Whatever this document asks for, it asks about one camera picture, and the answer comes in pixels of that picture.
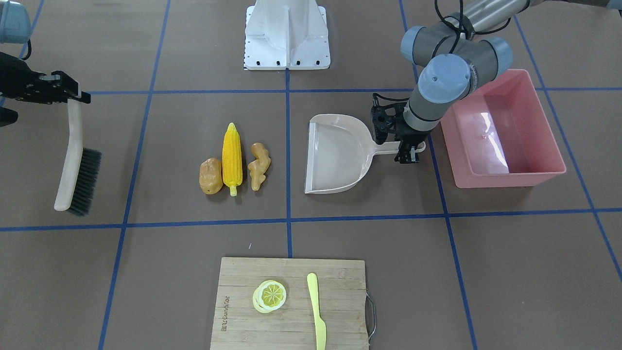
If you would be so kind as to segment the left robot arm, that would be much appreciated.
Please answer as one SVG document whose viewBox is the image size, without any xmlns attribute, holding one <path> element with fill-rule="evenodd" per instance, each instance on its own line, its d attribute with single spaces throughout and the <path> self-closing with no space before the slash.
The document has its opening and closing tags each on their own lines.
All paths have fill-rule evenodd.
<svg viewBox="0 0 622 350">
<path fill-rule="evenodd" d="M 513 62 L 513 51 L 504 38 L 493 34 L 511 18 L 539 0 L 475 0 L 459 2 L 457 12 L 447 16 L 436 9 L 438 23 L 414 26 L 400 43 L 402 55 L 422 67 L 410 97 L 397 113 L 400 146 L 396 162 L 417 162 L 414 149 L 455 102 L 499 78 Z"/>
</svg>

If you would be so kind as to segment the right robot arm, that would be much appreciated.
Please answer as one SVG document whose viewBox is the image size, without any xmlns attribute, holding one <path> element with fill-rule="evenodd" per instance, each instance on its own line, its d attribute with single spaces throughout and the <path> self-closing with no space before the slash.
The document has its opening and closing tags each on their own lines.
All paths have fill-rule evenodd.
<svg viewBox="0 0 622 350">
<path fill-rule="evenodd" d="M 0 7 L 1 42 L 26 44 L 27 53 L 31 53 L 31 21 L 25 7 L 11 0 L 3 0 Z M 0 92 L 5 98 L 38 104 L 91 102 L 91 95 L 64 71 L 38 72 L 30 69 L 24 58 L 4 52 L 0 53 Z"/>
</svg>

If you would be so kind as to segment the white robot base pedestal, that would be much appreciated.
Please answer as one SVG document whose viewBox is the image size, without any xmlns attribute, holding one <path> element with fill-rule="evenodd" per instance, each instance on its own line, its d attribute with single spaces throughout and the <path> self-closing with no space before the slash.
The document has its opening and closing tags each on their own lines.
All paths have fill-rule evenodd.
<svg viewBox="0 0 622 350">
<path fill-rule="evenodd" d="M 327 12 L 315 0 L 258 0 L 246 9 L 246 70 L 331 66 Z"/>
</svg>

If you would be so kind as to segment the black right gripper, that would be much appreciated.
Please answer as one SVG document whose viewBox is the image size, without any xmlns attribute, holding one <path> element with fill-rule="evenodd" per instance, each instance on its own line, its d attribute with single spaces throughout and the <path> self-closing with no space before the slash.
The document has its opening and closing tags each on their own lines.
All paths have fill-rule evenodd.
<svg viewBox="0 0 622 350">
<path fill-rule="evenodd" d="M 40 93 L 44 99 L 33 93 L 34 88 L 42 82 Z M 17 57 L 0 53 L 0 92 L 3 97 L 22 102 L 66 103 L 75 100 L 83 104 L 91 104 L 91 95 L 82 91 L 79 82 L 64 71 L 53 71 L 50 74 L 33 71 L 27 63 Z"/>
</svg>

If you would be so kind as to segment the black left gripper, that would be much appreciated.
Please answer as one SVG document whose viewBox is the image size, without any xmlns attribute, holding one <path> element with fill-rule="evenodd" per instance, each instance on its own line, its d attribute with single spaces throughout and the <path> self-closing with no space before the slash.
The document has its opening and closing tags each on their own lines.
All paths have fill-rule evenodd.
<svg viewBox="0 0 622 350">
<path fill-rule="evenodd" d="M 420 130 L 411 128 L 403 117 L 396 118 L 396 141 L 399 141 L 398 151 L 395 162 L 398 163 L 419 163 L 418 145 L 424 142 L 432 129 Z"/>
</svg>

